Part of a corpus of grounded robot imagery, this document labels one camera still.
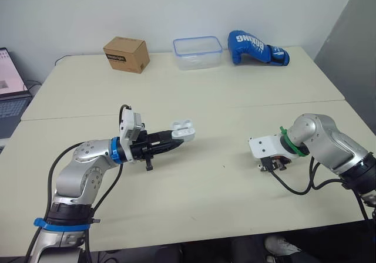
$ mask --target shoe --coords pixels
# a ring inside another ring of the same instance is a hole
[[[266,250],[275,256],[291,255],[301,251],[301,249],[289,243],[280,235],[269,235],[265,239],[264,245]]]

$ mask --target gray wall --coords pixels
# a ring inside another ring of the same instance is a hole
[[[376,0],[349,0],[315,62],[376,134]]]

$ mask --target cardboard box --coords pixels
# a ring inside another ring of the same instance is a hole
[[[144,40],[115,37],[104,48],[112,68],[141,73],[150,62]]]

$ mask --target laptop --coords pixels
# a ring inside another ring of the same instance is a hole
[[[0,48],[0,139],[12,135],[31,100],[8,50]]]

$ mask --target green zip tie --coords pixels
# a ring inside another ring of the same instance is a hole
[[[296,152],[296,154],[298,154],[299,156],[307,156],[306,154],[302,153],[297,146],[295,146],[291,141],[290,139],[288,138],[287,136],[287,130],[283,128],[283,126],[280,127],[281,129],[281,133],[282,135],[284,136],[284,140],[286,141],[286,143],[293,149],[294,152]]]

